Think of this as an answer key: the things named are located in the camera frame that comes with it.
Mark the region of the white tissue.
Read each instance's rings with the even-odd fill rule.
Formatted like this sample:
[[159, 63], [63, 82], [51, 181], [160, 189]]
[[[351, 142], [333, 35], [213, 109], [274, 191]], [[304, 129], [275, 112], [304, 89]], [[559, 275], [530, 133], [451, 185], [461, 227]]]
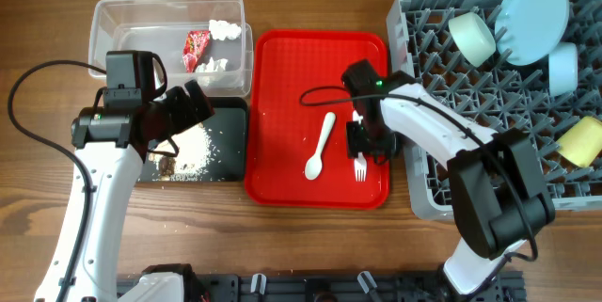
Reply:
[[210, 20], [209, 31], [213, 40], [237, 40], [242, 35], [242, 27], [223, 20]]
[[213, 59], [211, 57], [208, 62], [197, 65], [195, 73], [201, 73], [201, 76], [197, 77], [198, 83], [202, 87], [208, 87], [214, 83], [218, 79], [219, 73], [226, 70], [228, 62], [226, 58]]

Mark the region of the yellow plastic cup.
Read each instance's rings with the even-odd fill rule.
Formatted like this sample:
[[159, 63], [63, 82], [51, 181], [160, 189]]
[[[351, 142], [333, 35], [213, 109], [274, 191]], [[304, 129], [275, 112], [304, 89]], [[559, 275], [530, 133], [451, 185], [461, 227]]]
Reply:
[[578, 167], [589, 167], [601, 152], [601, 121], [585, 117], [561, 136], [558, 153]]

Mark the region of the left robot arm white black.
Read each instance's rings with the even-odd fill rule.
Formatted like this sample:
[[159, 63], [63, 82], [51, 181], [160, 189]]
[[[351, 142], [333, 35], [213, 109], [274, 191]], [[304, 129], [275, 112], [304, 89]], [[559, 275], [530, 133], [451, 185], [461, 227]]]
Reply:
[[160, 57], [147, 51], [106, 56], [106, 86], [71, 124], [75, 168], [55, 253], [38, 301], [115, 301], [124, 218], [149, 153], [209, 118], [199, 85], [169, 87]]

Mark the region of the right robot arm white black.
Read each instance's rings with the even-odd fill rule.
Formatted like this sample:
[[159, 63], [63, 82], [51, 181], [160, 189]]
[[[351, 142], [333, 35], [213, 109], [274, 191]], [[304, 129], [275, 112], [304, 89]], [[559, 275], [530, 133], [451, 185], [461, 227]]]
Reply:
[[448, 173], [453, 218], [461, 239], [443, 265], [450, 289], [471, 298], [528, 243], [536, 260], [536, 234], [556, 210], [529, 135], [499, 133], [465, 119], [437, 101], [404, 72], [383, 78], [367, 60], [341, 77], [357, 113], [346, 125], [348, 153], [386, 162], [406, 137]]

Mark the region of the light blue bowl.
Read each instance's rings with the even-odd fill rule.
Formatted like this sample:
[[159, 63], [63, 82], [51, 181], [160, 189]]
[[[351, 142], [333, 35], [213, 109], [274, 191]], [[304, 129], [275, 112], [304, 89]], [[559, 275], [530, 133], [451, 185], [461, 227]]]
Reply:
[[578, 48], [572, 42], [560, 42], [548, 55], [549, 95], [557, 97], [578, 87]]

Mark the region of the light blue plate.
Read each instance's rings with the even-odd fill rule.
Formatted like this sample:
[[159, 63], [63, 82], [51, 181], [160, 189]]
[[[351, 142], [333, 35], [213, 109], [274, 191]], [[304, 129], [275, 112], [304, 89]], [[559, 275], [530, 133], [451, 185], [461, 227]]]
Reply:
[[497, 48], [515, 66], [530, 65], [560, 42], [569, 18], [569, 0], [502, 0], [495, 20]]

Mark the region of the red snack wrapper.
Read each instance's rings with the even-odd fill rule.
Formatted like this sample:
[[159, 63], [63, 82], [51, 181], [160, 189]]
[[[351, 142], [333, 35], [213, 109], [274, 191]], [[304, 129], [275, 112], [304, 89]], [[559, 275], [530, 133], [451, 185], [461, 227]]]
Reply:
[[189, 31], [187, 33], [182, 61], [187, 72], [193, 72], [211, 40], [209, 30]]

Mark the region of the green bowl with food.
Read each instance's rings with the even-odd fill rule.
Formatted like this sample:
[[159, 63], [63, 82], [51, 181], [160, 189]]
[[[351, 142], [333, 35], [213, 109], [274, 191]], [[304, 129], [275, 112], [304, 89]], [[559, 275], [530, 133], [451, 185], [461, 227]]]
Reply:
[[451, 37], [469, 64], [480, 67], [497, 49], [494, 36], [484, 20], [474, 12], [448, 22]]

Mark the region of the white plastic fork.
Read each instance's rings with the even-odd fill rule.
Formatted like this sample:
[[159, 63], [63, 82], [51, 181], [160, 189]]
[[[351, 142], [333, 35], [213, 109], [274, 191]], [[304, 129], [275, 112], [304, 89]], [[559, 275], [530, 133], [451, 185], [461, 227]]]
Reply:
[[[363, 117], [360, 116], [357, 111], [354, 111], [352, 113], [352, 119], [354, 122], [361, 124]], [[356, 181], [365, 182], [367, 175], [367, 161], [362, 152], [358, 152], [357, 158], [354, 159], [354, 170]]]

